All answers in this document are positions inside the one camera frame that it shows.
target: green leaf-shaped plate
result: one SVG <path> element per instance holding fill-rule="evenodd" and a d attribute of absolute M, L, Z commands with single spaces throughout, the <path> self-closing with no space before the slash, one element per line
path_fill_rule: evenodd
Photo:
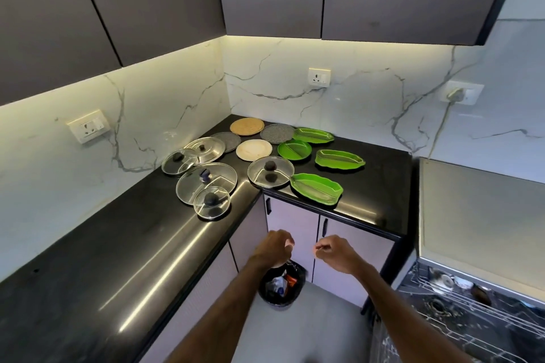
<path fill-rule="evenodd" d="M 293 139 L 310 143 L 326 143 L 335 139 L 333 135 L 326 131 L 312 128 L 297 128 L 293 133 Z"/>
<path fill-rule="evenodd" d="M 365 165 L 365 161 L 356 154 L 332 149 L 320 149 L 316 153 L 315 162 L 318 165 L 338 170 L 354 170 Z"/>
<path fill-rule="evenodd" d="M 292 175 L 290 184 L 299 194 L 325 205 L 337 204 L 343 192 L 339 183 L 316 174 Z"/>
<path fill-rule="evenodd" d="M 312 147 L 305 141 L 290 139 L 278 145 L 278 154 L 291 161 L 298 161 L 312 154 Z"/>

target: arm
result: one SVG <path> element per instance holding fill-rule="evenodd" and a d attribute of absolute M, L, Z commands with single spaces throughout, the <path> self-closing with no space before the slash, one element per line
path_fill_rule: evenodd
<path fill-rule="evenodd" d="M 292 256 L 290 233 L 270 231 L 220 298 L 174 349 L 166 363 L 229 363 L 259 282 Z"/>
<path fill-rule="evenodd" d="M 353 275 L 364 286 L 404 363 L 471 363 L 467 354 L 405 304 L 344 238 L 322 238 L 314 252 L 316 258 L 337 271 Z"/>

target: electrical outlet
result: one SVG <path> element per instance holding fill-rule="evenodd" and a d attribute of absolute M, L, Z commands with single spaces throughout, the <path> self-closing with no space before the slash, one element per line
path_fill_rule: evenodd
<path fill-rule="evenodd" d="M 438 92 L 439 100 L 442 102 L 449 102 L 447 96 L 449 93 L 456 91 L 458 88 L 464 90 L 464 99 L 457 104 L 461 105 L 475 105 L 477 98 L 482 92 L 484 85 L 479 84 L 469 84 L 467 82 L 458 82 L 458 81 L 448 81 Z"/>
<path fill-rule="evenodd" d="M 327 69 L 309 68 L 309 84 L 316 86 L 329 86 L 331 82 L 331 71 Z"/>
<path fill-rule="evenodd" d="M 110 130 L 110 124 L 100 109 L 69 122 L 68 127 L 79 143 L 86 143 Z"/>

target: trash bin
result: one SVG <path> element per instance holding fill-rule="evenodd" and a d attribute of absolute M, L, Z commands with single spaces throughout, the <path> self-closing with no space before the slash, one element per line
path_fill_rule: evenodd
<path fill-rule="evenodd" d="M 265 289 L 265 285 L 275 277 L 280 277 L 282 274 L 286 274 L 297 279 L 297 282 L 293 287 L 290 287 L 284 297 L 274 292 L 268 292 Z M 299 297 L 301 290 L 306 282 L 307 270 L 304 267 L 297 264 L 295 261 L 288 261 L 284 265 L 278 268 L 271 268 L 265 274 L 259 283 L 259 295 L 261 298 L 276 310 L 287 310 L 293 304 L 293 302 Z"/>

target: floor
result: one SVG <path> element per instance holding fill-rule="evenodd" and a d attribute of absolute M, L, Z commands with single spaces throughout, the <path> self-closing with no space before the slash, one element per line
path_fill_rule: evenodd
<path fill-rule="evenodd" d="M 367 363 L 370 333 L 358 306 L 307 283 L 288 310 L 255 297 L 232 363 Z"/>

